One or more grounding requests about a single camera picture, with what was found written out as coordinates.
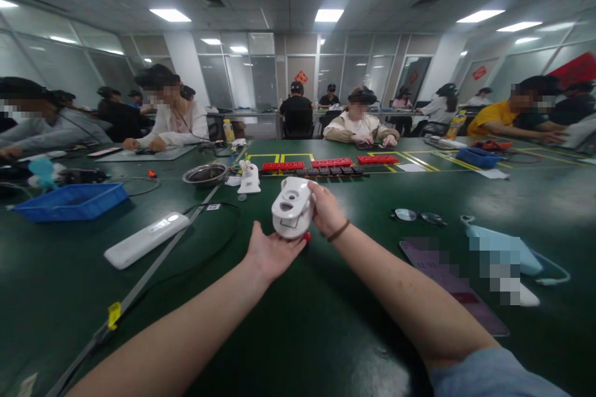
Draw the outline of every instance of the white power strip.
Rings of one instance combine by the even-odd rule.
[[[124,270],[190,223],[187,216],[170,213],[106,250],[104,256],[114,267]]]

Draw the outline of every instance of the light blue face mask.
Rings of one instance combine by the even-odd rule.
[[[520,271],[529,276],[540,274],[544,267],[536,258],[544,260],[564,274],[562,279],[536,279],[541,285],[554,285],[567,282],[571,276],[562,267],[550,261],[540,253],[530,249],[519,237],[509,236],[477,225],[470,225],[473,216],[459,218],[466,227],[466,234],[470,238],[470,251],[490,252],[490,263],[498,265],[519,265]]]

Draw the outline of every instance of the bracelet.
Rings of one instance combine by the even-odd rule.
[[[337,230],[336,232],[334,232],[331,236],[329,236],[327,238],[327,242],[333,242],[334,240],[336,240],[339,236],[341,236],[341,234],[346,230],[347,227],[350,226],[350,219],[346,220],[346,223],[344,223],[344,225]]]

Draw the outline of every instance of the hand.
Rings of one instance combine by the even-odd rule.
[[[312,220],[317,229],[325,237],[329,237],[345,225],[346,217],[337,204],[337,200],[326,187],[310,181],[309,189],[316,198]]]
[[[305,246],[306,240],[302,238],[289,241],[277,233],[265,236],[261,224],[255,220],[245,261],[271,283],[287,270]]]
[[[395,147],[397,146],[397,139],[395,135],[387,135],[383,140],[383,146],[385,147]]]
[[[23,155],[23,148],[20,146],[8,146],[4,149],[0,149],[0,158],[20,158],[21,155]]]
[[[564,135],[568,135],[568,133],[561,132],[560,130],[556,130],[553,132],[540,132],[538,139],[543,143],[562,144],[565,142],[565,139],[561,138],[561,136]]]
[[[153,152],[163,152],[166,147],[166,143],[159,136],[154,138],[153,141],[149,143],[149,150]]]
[[[356,144],[374,144],[374,140],[370,135],[352,135],[352,141]]]
[[[141,147],[141,143],[139,143],[138,140],[135,140],[134,138],[127,138],[122,143],[122,147],[124,150],[137,150],[139,149],[139,147]]]

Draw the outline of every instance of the blue plastic basket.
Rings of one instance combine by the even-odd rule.
[[[93,220],[128,196],[124,183],[68,185],[13,210],[34,222]]]
[[[460,149],[455,158],[472,166],[481,167],[482,169],[492,169],[503,159],[500,156],[477,148]]]

